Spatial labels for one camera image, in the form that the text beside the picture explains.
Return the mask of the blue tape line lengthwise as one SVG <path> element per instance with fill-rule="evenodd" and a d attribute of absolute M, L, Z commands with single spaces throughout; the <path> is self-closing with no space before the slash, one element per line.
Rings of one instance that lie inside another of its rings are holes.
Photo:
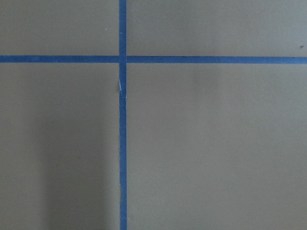
<path fill-rule="evenodd" d="M 119 183 L 120 229 L 127 229 L 127 2 L 119 1 Z"/>

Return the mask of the blue tape line crosswise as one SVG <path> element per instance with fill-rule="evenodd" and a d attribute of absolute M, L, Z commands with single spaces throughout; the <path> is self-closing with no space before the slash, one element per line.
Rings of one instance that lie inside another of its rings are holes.
<path fill-rule="evenodd" d="M 306 64 L 306 57 L 1 55 L 1 63 Z"/>

